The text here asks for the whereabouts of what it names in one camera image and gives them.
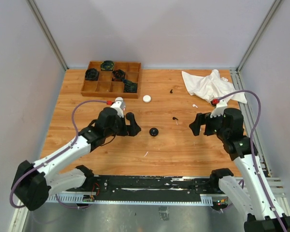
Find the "black earbud charging case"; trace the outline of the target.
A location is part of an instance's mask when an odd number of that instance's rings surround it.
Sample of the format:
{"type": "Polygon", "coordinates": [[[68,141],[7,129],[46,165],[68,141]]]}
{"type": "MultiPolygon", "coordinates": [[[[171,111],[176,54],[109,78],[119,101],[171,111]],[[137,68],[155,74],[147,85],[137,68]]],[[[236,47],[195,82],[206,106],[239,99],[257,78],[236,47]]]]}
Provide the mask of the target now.
{"type": "Polygon", "coordinates": [[[149,134],[153,137],[156,137],[159,134],[159,130],[157,128],[151,128],[149,130],[149,134]]]}

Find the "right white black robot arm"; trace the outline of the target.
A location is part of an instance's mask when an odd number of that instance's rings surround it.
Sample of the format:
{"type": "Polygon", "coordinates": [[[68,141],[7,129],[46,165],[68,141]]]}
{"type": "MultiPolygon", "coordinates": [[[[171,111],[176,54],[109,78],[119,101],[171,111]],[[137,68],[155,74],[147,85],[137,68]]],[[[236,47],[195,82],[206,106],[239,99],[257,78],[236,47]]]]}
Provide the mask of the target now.
{"type": "Polygon", "coordinates": [[[246,187],[243,190],[228,168],[213,170],[209,187],[214,193],[227,195],[238,212],[244,217],[246,232],[290,232],[290,216],[277,202],[254,154],[255,146],[244,134],[244,117],[240,110],[227,108],[223,114],[212,117],[210,113],[198,113],[189,125],[195,136],[216,135],[222,141],[242,175],[246,187]]]}

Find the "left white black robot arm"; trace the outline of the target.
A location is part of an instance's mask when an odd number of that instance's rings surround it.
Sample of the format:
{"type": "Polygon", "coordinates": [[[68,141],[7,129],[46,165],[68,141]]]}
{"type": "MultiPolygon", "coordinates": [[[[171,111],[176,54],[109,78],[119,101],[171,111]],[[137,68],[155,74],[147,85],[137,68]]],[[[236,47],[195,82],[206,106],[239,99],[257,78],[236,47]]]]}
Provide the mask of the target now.
{"type": "Polygon", "coordinates": [[[135,116],[128,112],[119,116],[115,108],[106,107],[97,119],[76,132],[76,136],[52,154],[33,163],[25,160],[19,164],[11,187],[11,194],[30,211],[40,208],[49,196],[62,191],[80,188],[89,191],[94,179],[89,169],[80,166],[70,172],[60,171],[76,159],[106,145],[108,137],[136,136],[141,131],[135,116]]]}

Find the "white round case right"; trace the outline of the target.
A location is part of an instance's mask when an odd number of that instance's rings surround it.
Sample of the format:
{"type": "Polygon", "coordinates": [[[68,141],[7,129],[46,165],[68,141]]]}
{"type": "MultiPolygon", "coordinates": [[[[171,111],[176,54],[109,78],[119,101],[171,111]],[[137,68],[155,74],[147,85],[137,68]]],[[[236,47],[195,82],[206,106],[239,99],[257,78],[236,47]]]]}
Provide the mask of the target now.
{"type": "Polygon", "coordinates": [[[143,102],[145,102],[145,103],[149,103],[149,102],[151,102],[151,96],[149,96],[149,95],[144,95],[144,96],[143,96],[143,102]]]}

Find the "white round case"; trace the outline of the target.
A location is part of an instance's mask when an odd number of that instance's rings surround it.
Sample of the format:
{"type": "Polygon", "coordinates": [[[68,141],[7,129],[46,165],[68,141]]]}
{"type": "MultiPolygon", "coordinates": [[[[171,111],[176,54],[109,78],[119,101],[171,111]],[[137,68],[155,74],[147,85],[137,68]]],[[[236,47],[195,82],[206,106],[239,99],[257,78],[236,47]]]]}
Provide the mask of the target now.
{"type": "Polygon", "coordinates": [[[151,96],[149,96],[149,95],[144,95],[144,96],[143,96],[143,102],[145,102],[145,103],[149,103],[149,102],[151,102],[151,96]]]}
{"type": "Polygon", "coordinates": [[[124,100],[123,100],[122,97],[117,97],[117,98],[115,99],[115,101],[116,101],[116,102],[117,102],[117,101],[118,101],[118,102],[121,102],[121,101],[124,101],[124,100]]]}

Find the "white round case left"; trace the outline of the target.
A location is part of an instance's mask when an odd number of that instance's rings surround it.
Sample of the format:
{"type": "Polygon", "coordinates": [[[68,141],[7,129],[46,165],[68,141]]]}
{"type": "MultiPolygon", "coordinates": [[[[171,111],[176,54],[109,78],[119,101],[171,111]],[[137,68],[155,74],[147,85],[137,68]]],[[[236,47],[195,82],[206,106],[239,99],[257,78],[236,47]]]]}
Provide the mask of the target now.
{"type": "Polygon", "coordinates": [[[123,100],[122,97],[117,97],[117,98],[115,99],[115,101],[116,101],[116,102],[117,102],[117,101],[118,101],[118,102],[121,102],[121,101],[124,101],[124,100],[123,100]]]}

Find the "white crumpled cloth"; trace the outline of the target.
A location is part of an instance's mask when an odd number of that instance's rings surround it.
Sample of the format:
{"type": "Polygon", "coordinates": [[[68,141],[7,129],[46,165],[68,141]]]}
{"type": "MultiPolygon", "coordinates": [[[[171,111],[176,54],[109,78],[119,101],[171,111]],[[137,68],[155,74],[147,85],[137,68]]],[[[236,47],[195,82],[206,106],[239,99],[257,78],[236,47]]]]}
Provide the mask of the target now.
{"type": "Polygon", "coordinates": [[[233,83],[229,82],[227,78],[221,77],[216,69],[207,76],[192,75],[185,71],[182,71],[181,74],[188,94],[195,95],[208,103],[213,99],[235,92],[233,83]]]}

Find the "dark rolled fabric bottom right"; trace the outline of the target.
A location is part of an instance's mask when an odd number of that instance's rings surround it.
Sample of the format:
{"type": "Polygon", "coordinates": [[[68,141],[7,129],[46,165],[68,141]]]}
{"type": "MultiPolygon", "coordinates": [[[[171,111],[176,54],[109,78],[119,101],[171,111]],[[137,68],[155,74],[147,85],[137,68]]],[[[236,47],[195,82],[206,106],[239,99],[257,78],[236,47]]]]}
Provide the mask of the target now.
{"type": "Polygon", "coordinates": [[[125,93],[137,93],[138,84],[130,80],[124,79],[124,92],[125,93]]]}

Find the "dark rolled fabric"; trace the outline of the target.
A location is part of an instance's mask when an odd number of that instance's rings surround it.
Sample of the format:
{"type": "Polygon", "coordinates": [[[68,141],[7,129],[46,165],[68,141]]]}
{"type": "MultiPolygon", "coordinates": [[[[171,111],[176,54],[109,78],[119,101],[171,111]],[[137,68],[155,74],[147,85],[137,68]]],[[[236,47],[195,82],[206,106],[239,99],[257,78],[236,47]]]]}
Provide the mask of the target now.
{"type": "Polygon", "coordinates": [[[99,71],[95,68],[87,69],[85,72],[86,81],[97,81],[99,78],[99,71]]]}
{"type": "Polygon", "coordinates": [[[101,63],[100,68],[102,71],[113,71],[115,63],[111,60],[105,60],[101,63]]]}
{"type": "Polygon", "coordinates": [[[125,79],[125,76],[126,76],[126,73],[121,70],[121,69],[118,69],[118,70],[114,70],[112,71],[112,81],[123,81],[125,79]]]}
{"type": "Polygon", "coordinates": [[[137,93],[138,84],[130,80],[124,79],[124,92],[125,93],[137,93]]]}

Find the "dark rolled fabric middle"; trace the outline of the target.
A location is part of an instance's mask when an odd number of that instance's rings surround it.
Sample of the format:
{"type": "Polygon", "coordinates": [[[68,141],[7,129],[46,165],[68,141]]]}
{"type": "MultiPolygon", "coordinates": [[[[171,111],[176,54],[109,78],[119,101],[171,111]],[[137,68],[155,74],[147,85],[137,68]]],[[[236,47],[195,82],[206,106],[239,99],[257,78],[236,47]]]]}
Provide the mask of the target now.
{"type": "Polygon", "coordinates": [[[125,76],[126,76],[126,73],[121,70],[121,69],[118,69],[118,70],[114,70],[112,71],[112,81],[123,81],[125,79],[125,76]]]}

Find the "wooden compartment tray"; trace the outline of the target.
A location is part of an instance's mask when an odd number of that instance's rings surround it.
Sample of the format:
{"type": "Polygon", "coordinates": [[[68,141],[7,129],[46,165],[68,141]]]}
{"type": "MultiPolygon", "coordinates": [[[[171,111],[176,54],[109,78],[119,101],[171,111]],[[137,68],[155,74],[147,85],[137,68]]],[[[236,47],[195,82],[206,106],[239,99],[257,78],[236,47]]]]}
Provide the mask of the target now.
{"type": "Polygon", "coordinates": [[[90,61],[81,88],[86,97],[123,97],[137,99],[140,96],[142,65],[127,61],[90,61]]]}

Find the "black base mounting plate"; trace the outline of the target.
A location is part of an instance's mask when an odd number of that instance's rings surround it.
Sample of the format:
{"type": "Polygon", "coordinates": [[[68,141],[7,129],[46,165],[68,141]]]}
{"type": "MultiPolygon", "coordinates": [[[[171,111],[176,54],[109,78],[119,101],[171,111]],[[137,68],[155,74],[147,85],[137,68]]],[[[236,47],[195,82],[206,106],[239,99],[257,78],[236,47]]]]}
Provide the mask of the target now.
{"type": "Polygon", "coordinates": [[[102,192],[112,190],[175,190],[192,191],[202,194],[222,195],[218,183],[211,177],[196,178],[184,176],[127,176],[127,175],[95,175],[86,180],[80,187],[70,188],[67,191],[88,192],[98,196],[102,192]]]}

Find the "dark rolled fabric top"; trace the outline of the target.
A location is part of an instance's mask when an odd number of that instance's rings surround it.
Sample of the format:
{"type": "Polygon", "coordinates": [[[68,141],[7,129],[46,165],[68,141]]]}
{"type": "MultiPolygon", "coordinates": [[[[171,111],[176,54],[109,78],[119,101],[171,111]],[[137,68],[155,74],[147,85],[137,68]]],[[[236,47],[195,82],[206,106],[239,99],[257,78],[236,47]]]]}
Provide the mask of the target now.
{"type": "Polygon", "coordinates": [[[113,71],[115,63],[111,60],[105,60],[101,63],[100,68],[102,71],[113,71]]]}

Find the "dark rolled fabric far left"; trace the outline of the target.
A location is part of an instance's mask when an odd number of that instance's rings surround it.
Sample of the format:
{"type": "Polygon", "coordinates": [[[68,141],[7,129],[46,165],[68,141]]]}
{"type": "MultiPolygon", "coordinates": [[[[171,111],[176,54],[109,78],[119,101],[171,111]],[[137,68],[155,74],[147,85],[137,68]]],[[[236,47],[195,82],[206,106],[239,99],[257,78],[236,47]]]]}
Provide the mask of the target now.
{"type": "Polygon", "coordinates": [[[99,71],[95,68],[87,69],[85,72],[86,81],[97,81],[99,78],[99,71]]]}

